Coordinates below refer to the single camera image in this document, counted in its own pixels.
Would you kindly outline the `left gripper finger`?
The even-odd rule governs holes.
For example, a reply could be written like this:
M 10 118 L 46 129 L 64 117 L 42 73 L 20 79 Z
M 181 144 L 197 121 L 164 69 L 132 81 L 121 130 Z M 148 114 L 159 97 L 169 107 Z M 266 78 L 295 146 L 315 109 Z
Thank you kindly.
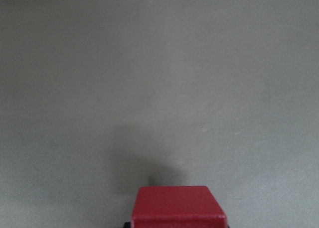
M 123 228 L 131 228 L 131 223 L 130 222 L 125 222 L 123 225 Z

